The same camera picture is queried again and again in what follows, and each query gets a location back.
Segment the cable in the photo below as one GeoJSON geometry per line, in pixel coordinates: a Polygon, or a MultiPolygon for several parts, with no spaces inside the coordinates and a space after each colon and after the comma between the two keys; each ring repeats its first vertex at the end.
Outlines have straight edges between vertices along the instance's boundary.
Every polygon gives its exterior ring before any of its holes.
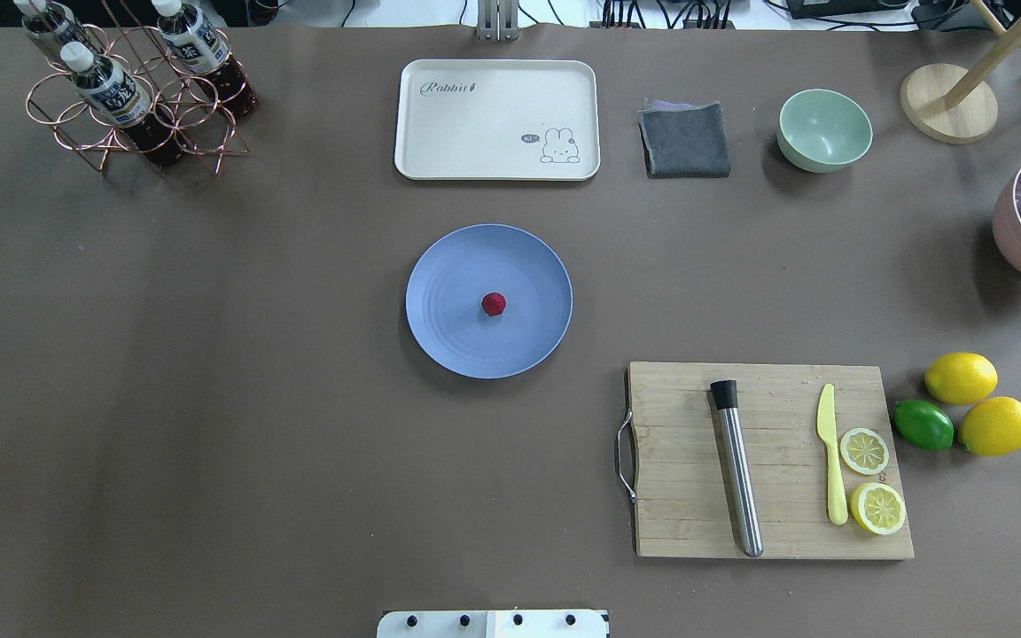
{"type": "Polygon", "coordinates": [[[709,6],[701,3],[700,0],[695,0],[695,3],[692,3],[692,7],[688,9],[688,13],[685,13],[684,15],[684,29],[688,28],[688,20],[691,19],[692,11],[695,9],[698,9],[698,11],[695,12],[695,28],[700,29],[700,24],[703,23],[703,16],[707,15],[709,6]]]}
{"type": "Polygon", "coordinates": [[[676,24],[680,22],[680,17],[684,16],[684,11],[691,11],[694,4],[695,0],[689,0],[688,3],[684,4],[684,8],[681,9],[680,12],[676,13],[676,19],[672,20],[672,23],[669,24],[669,29],[676,29],[676,24]]]}
{"type": "Polygon", "coordinates": [[[722,12],[722,4],[720,4],[720,0],[712,0],[712,3],[716,5],[716,8],[712,11],[712,16],[709,17],[709,24],[707,24],[704,29],[720,29],[720,13],[722,12]]]}
{"type": "MultiPolygon", "coordinates": [[[[763,3],[775,9],[786,11],[787,13],[791,13],[791,15],[793,15],[793,11],[790,11],[789,8],[783,7],[783,5],[779,3],[775,3],[774,0],[763,0],[763,3]]],[[[863,21],[835,20],[833,19],[833,17],[821,17],[821,16],[807,16],[807,17],[810,17],[810,19],[823,21],[824,23],[835,23],[840,26],[870,26],[870,28],[878,28],[878,26],[917,26],[921,23],[932,23],[932,21],[941,20],[944,17],[952,16],[957,11],[960,11],[960,9],[967,7],[968,4],[969,3],[967,3],[967,1],[964,1],[964,3],[961,3],[959,5],[953,5],[953,7],[949,7],[946,11],[940,13],[940,15],[938,16],[925,17],[923,20],[910,20],[907,21],[907,23],[863,23],[863,21]]]]}
{"type": "MultiPolygon", "coordinates": [[[[641,4],[639,3],[639,1],[633,0],[633,3],[630,4],[629,7],[636,7],[636,19],[640,21],[641,29],[647,29],[648,26],[644,23],[644,13],[641,12],[641,4]]],[[[632,24],[633,24],[632,20],[629,20],[628,26],[632,24]]]]}
{"type": "Polygon", "coordinates": [[[880,33],[880,30],[877,29],[877,28],[875,28],[875,26],[872,26],[871,23],[835,23],[834,26],[831,26],[831,28],[827,29],[826,31],[837,31],[838,29],[848,29],[848,28],[850,28],[850,26],[858,26],[858,28],[862,28],[862,29],[871,29],[872,31],[875,31],[876,33],[880,33]]]}
{"type": "Polygon", "coordinates": [[[664,0],[655,0],[655,3],[661,5],[661,13],[664,13],[664,28],[665,29],[672,29],[669,26],[669,21],[672,21],[672,20],[669,20],[669,9],[666,9],[664,7],[664,0]]]}
{"type": "Polygon", "coordinates": [[[558,20],[560,24],[567,26],[567,23],[564,23],[564,21],[562,21],[562,17],[558,16],[558,10],[554,8],[554,3],[551,3],[550,0],[546,0],[546,4],[550,5],[550,12],[554,13],[554,19],[558,20]]]}
{"type": "MultiPolygon", "coordinates": [[[[636,9],[636,0],[628,1],[628,16],[625,16],[625,23],[627,28],[632,28],[633,26],[633,9],[636,9]]],[[[641,16],[641,26],[644,26],[644,16],[641,16]]]]}
{"type": "Polygon", "coordinates": [[[349,12],[345,13],[345,19],[341,20],[341,29],[345,29],[345,23],[349,21],[349,16],[352,15],[352,9],[357,8],[357,0],[352,0],[352,4],[349,4],[349,12]]]}

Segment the round wooden base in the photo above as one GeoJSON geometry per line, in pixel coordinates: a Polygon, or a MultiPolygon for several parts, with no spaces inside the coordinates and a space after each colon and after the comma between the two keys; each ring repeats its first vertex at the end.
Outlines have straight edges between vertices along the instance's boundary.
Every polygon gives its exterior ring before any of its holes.
{"type": "Polygon", "coordinates": [[[982,140],[998,120],[998,102],[991,88],[980,82],[968,97],[953,108],[943,96],[968,69],[955,64],[928,64],[909,73],[901,84],[901,108],[909,121],[924,135],[949,144],[982,140]]]}

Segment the lemon slice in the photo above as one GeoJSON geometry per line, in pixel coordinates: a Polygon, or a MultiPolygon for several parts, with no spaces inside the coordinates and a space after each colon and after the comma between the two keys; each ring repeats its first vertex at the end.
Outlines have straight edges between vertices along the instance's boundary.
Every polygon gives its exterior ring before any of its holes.
{"type": "Polygon", "coordinates": [[[859,475],[879,475],[888,467],[888,444],[879,433],[868,428],[854,428],[842,437],[838,445],[845,464],[859,475]]]}
{"type": "Polygon", "coordinates": [[[867,482],[849,494],[849,512],[868,532],[892,534],[904,526],[904,497],[882,482],[867,482]]]}

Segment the yellow plastic knife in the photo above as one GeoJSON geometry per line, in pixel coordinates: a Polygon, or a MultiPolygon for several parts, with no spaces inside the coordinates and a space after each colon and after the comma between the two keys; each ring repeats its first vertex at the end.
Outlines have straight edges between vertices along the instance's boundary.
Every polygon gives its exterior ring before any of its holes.
{"type": "Polygon", "coordinates": [[[818,439],[826,444],[826,511],[834,525],[845,525],[849,513],[845,509],[842,463],[837,456],[834,384],[826,384],[822,388],[822,398],[818,400],[818,439]]]}

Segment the cutting board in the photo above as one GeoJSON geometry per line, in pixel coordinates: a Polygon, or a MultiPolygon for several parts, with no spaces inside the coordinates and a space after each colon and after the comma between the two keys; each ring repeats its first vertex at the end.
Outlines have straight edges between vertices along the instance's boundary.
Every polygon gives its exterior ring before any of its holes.
{"type": "Polygon", "coordinates": [[[736,380],[742,439],[755,488],[763,558],[911,558],[908,521],[876,536],[849,518],[826,516],[826,452],[815,419],[823,385],[836,388],[837,436],[852,428],[879,433],[890,449],[879,476],[842,463],[846,498],[868,481],[905,497],[880,369],[745,363],[628,364],[635,440],[636,553],[640,556],[745,558],[736,545],[732,500],[713,418],[710,384],[736,380]]]}

